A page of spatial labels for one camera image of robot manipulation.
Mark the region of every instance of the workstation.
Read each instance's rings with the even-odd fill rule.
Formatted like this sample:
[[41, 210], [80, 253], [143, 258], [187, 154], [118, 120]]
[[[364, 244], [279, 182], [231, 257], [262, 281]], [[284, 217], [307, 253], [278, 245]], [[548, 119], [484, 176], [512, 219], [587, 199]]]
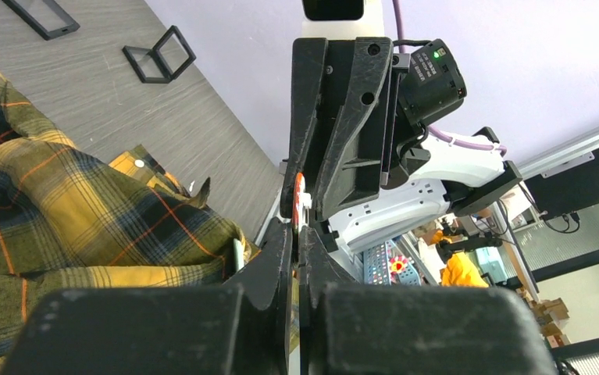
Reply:
[[599, 65], [554, 67], [598, 8], [43, 3], [0, 2], [0, 373], [599, 373]]

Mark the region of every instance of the black cable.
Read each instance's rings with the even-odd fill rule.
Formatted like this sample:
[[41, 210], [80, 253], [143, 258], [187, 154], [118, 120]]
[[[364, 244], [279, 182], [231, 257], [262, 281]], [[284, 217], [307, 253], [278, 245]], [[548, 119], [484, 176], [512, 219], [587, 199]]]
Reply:
[[579, 371], [565, 359], [556, 359], [559, 375], [579, 375]]
[[412, 47], [423, 47], [424, 45], [427, 45], [430, 42], [431, 41], [411, 41], [409, 39], [399, 39], [397, 41], [394, 41], [394, 47], [397, 47], [399, 45], [409, 45]]
[[416, 147], [416, 146], [422, 144], [426, 139], [428, 139], [428, 135], [430, 134], [430, 132], [428, 131], [428, 127], [426, 125], [423, 125], [423, 123], [419, 123], [419, 126], [421, 127], [421, 129], [423, 129], [423, 134], [421, 134], [421, 138], [417, 138], [414, 141], [409, 141], [409, 142], [405, 143], [404, 145], [402, 145], [401, 150], [398, 153], [398, 156], [400, 158], [402, 158], [403, 155], [410, 148]]
[[[538, 206], [536, 205], [536, 202], [533, 200], [533, 198], [531, 197], [531, 195], [529, 195], [529, 192], [522, 186], [522, 184], [518, 184], [518, 186], [520, 186], [520, 190], [522, 190], [522, 193], [525, 195], [525, 198], [527, 198], [527, 200], [529, 201], [529, 203], [531, 204], [531, 206], [536, 210], [536, 212], [540, 212], [538, 209]], [[559, 230], [555, 227], [552, 226], [552, 224], [550, 224], [547, 220], [543, 220], [543, 223], [545, 223], [545, 226], [552, 229], [553, 231], [560, 233], [560, 234], [573, 234], [575, 232], [577, 232], [579, 230], [579, 220], [575, 221], [576, 227], [575, 229], [571, 230], [570, 229], [570, 219], [568, 217], [568, 215], [562, 215], [562, 219], [565, 221], [566, 223], [566, 229], [564, 230]]]
[[511, 224], [508, 221], [508, 208], [506, 207], [506, 204], [504, 203], [504, 201], [502, 201], [501, 199], [498, 200], [499, 205], [501, 207], [504, 207], [504, 209], [501, 210], [501, 215], [504, 217], [504, 222], [506, 224], [506, 229], [504, 229], [503, 232], [499, 233], [496, 230], [493, 230], [492, 227], [490, 226], [490, 224], [487, 223], [486, 220], [479, 220], [481, 223], [483, 223], [483, 225], [485, 225], [487, 227], [488, 230], [490, 230], [490, 232], [492, 233], [492, 235], [495, 236], [495, 238], [502, 240], [503, 242], [506, 242], [507, 244], [511, 244], [511, 245], [515, 245], [518, 246], [518, 244], [516, 244], [513, 241], [509, 241], [505, 238], [501, 238], [501, 236], [503, 236], [504, 234], [506, 234], [506, 232], [508, 232], [508, 229], [511, 227]]

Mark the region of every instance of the metal beam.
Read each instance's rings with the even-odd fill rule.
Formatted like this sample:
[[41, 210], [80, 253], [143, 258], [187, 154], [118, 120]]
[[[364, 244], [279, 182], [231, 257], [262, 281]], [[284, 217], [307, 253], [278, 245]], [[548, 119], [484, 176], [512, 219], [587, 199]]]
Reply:
[[421, 271], [421, 273], [423, 273], [423, 277], [428, 282], [428, 285], [440, 284], [437, 282], [437, 280], [435, 280], [433, 274], [430, 273], [426, 265], [423, 264], [423, 262], [421, 261], [421, 256], [412, 244], [412, 239], [409, 237], [409, 234], [401, 235], [401, 239], [399, 242], [396, 243], [396, 245], [404, 256], [414, 259], [414, 265], [417, 269], [419, 269], [419, 271]]
[[[597, 264], [599, 264], [599, 249], [549, 266], [541, 267], [537, 270], [533, 270], [532, 274], [536, 282], [540, 282], [566, 275], [567, 273], [579, 271], [587, 267], [596, 266]], [[508, 279], [505, 286], [507, 288], [513, 288], [519, 284], [520, 280], [518, 277], [511, 277]]]
[[551, 349], [552, 356], [561, 359], [584, 357], [585, 355], [599, 354], [599, 338], [576, 342], [566, 346]]
[[520, 163], [518, 169], [525, 179], [531, 178], [597, 148], [599, 148], [599, 127]]

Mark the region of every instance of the gray floor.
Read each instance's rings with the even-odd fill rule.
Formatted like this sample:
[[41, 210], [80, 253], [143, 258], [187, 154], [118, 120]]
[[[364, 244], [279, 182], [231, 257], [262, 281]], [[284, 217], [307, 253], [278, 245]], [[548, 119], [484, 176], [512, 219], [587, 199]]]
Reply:
[[195, 66], [171, 84], [138, 80], [121, 48], [165, 31], [144, 1], [57, 2], [80, 29], [44, 41], [0, 1], [0, 71], [101, 160], [143, 144], [186, 185], [212, 177], [210, 206], [254, 237], [281, 177]]

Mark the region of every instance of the yellow object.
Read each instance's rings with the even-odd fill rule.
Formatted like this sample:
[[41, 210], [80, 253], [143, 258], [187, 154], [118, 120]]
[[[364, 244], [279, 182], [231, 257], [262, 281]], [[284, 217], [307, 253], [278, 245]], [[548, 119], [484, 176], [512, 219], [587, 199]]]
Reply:
[[464, 252], [456, 252], [442, 270], [442, 286], [488, 288], [490, 285], [479, 275], [479, 269]]
[[77, 150], [0, 74], [0, 366], [48, 293], [220, 284], [235, 240], [252, 259], [241, 228], [207, 206], [209, 187], [189, 195], [142, 146], [110, 166]]
[[396, 261], [391, 264], [391, 267], [389, 267], [389, 269], [391, 270], [391, 272], [400, 273], [405, 270], [405, 264], [403, 264], [403, 262], [401, 261]]

